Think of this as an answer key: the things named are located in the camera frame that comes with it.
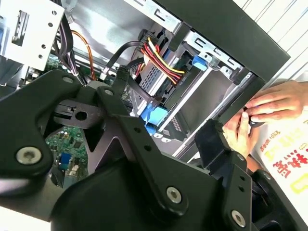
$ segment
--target mounting hole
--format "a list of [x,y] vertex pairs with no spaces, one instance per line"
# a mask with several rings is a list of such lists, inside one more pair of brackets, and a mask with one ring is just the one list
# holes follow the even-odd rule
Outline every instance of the mounting hole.
[[241,192],[245,192],[245,189],[242,186],[239,186],[239,190],[241,190]]
[[75,117],[77,120],[82,121],[88,118],[88,114],[86,112],[77,112]]
[[134,128],[135,132],[140,133],[141,129],[140,128]]
[[150,145],[145,145],[144,149],[150,152],[152,150],[152,147]]
[[33,151],[25,152],[24,158],[26,159],[33,159],[35,157],[35,153]]

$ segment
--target finger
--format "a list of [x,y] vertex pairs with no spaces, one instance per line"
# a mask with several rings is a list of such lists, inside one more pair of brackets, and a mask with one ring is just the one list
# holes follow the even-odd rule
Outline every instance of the finger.
[[224,126],[225,129],[236,131],[242,112],[236,113]]
[[278,92],[278,91],[279,91],[279,89],[277,87],[272,87],[272,88],[268,88],[268,89],[265,89],[265,90],[260,90],[260,91],[258,91],[257,94],[255,94],[251,98],[251,100],[256,99],[256,98],[258,98],[258,97],[260,97],[262,95],[266,95],[266,94],[270,94],[270,93]]
[[265,103],[269,103],[269,102],[273,102],[273,101],[277,101],[277,100],[282,100],[287,98],[288,95],[283,93],[282,91],[278,91],[278,92],[273,92],[273,93],[269,93],[266,95],[262,95],[256,99],[253,99],[251,101],[249,101],[246,104],[247,108],[251,108],[251,107],[256,107]]
[[249,140],[251,147],[254,147],[259,139],[260,128],[251,128]]
[[293,103],[291,99],[283,99],[283,100],[265,103],[257,107],[248,108],[246,112],[250,116],[252,116],[252,115],[259,115],[259,114],[269,114],[269,113],[282,111],[282,110],[295,110],[295,109],[296,109],[296,105]]
[[249,119],[248,113],[243,112],[241,117],[241,124],[238,131],[237,141],[238,143],[245,145],[248,141],[248,134],[249,134]]
[[254,122],[275,122],[283,119],[295,119],[298,114],[292,110],[283,110],[270,114],[253,115],[251,120]]

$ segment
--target hex bolt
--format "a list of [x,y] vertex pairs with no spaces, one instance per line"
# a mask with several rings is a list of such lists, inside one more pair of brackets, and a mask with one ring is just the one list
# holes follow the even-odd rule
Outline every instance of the hex bolt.
[[168,198],[175,204],[179,204],[182,201],[182,195],[178,189],[174,187],[167,188],[167,196]]
[[114,93],[113,93],[112,91],[110,91],[110,90],[105,90],[105,93],[106,93],[107,95],[114,95]]
[[244,217],[238,211],[236,211],[236,210],[231,211],[231,216],[238,226],[240,226],[242,228],[244,228],[246,226],[246,221],[245,221]]
[[73,83],[74,82],[71,78],[66,77],[66,76],[62,77],[62,79],[63,79],[64,82],[67,82],[67,83]]
[[239,154],[239,153],[237,154],[237,157],[240,158],[240,160],[242,160],[242,161],[245,160],[245,158],[241,154]]
[[36,164],[42,158],[42,153],[35,147],[25,147],[20,149],[16,154],[16,159],[23,165]]
[[264,175],[268,180],[270,180],[270,175],[269,175],[267,172],[263,172],[263,175]]

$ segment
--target wire bundle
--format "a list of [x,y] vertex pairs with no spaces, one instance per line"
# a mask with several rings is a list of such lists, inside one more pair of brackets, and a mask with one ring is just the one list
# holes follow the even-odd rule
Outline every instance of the wire bundle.
[[158,47],[155,47],[151,42],[151,39],[148,38],[148,44],[145,43],[144,49],[141,49],[141,52],[156,66],[161,72],[165,73],[170,81],[176,85],[179,80],[181,80],[184,71],[179,71],[170,67],[164,59],[159,55]]
[[97,80],[96,75],[95,75],[95,71],[94,71],[94,67],[93,67],[93,55],[92,55],[90,45],[88,44],[86,39],[81,34],[79,34],[77,31],[72,30],[72,33],[74,35],[77,35],[83,41],[83,43],[86,45],[87,50],[88,50],[88,54],[89,54],[91,76],[92,76],[93,80]]
[[[61,0],[51,0],[52,2],[62,6]],[[78,78],[78,80],[81,82],[81,84],[86,85],[87,81],[84,78],[84,76],[80,75],[77,67],[76,67],[76,61],[75,61],[75,55],[73,52],[73,34],[71,32],[69,23],[67,21],[67,18],[65,14],[62,17],[62,20],[60,22],[59,26],[59,34],[60,36],[57,36],[54,43],[53,48],[55,50],[56,56],[59,58],[60,62],[71,71],[71,73]]]

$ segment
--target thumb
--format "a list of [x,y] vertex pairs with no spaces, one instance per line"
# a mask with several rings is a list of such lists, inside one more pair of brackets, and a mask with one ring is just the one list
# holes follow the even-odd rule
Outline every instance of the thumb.
[[249,134],[249,120],[248,113],[243,112],[241,117],[241,124],[238,131],[237,141],[242,145],[246,145],[248,142],[248,134]]

